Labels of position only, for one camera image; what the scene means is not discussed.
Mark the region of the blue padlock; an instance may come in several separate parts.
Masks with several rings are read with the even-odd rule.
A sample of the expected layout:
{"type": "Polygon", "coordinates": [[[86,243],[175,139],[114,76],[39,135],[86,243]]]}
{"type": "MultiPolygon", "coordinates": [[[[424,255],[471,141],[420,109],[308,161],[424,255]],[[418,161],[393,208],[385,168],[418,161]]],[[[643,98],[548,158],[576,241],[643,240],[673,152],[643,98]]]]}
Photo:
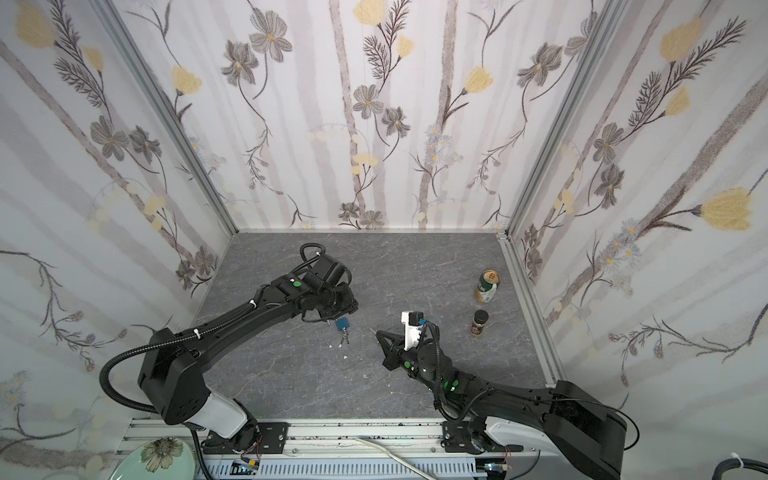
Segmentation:
{"type": "Polygon", "coordinates": [[[340,332],[347,332],[350,329],[350,322],[346,317],[337,319],[335,325],[340,332]]]}

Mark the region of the silver key bunch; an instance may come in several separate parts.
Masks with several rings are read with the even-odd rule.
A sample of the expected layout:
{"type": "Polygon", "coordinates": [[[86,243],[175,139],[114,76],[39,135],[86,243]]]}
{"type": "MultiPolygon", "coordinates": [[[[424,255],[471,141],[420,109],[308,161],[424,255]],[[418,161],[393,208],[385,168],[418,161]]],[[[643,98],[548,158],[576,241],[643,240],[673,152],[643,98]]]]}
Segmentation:
{"type": "Polygon", "coordinates": [[[341,340],[340,340],[339,346],[342,347],[349,344],[350,344],[349,331],[347,329],[343,329],[341,331],[341,340]]]}

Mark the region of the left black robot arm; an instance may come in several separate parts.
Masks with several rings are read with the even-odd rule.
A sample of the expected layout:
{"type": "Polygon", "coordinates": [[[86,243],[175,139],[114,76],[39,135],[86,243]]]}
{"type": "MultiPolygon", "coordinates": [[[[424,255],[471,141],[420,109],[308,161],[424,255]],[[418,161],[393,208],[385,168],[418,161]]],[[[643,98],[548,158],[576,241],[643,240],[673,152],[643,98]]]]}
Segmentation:
{"type": "Polygon", "coordinates": [[[169,425],[207,429],[231,440],[255,434],[245,407],[212,390],[204,374],[227,354],[265,330],[316,312],[319,322],[355,312],[352,275],[341,262],[319,254],[303,266],[259,287],[254,297],[226,314],[178,334],[163,329],[144,354],[138,386],[169,425]]]}

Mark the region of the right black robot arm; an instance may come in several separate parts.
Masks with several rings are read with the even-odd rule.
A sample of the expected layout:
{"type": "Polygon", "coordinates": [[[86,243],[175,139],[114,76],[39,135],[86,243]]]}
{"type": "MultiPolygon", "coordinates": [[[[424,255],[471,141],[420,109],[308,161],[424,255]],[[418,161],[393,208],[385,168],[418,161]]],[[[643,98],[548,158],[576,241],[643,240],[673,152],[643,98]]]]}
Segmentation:
{"type": "Polygon", "coordinates": [[[591,479],[621,477],[627,422],[619,410],[599,402],[575,384],[522,388],[487,381],[453,366],[433,339],[407,347],[403,335],[376,332],[387,370],[400,369],[426,386],[447,425],[466,432],[468,453],[516,445],[501,437],[506,421],[543,433],[560,454],[591,479]]]}

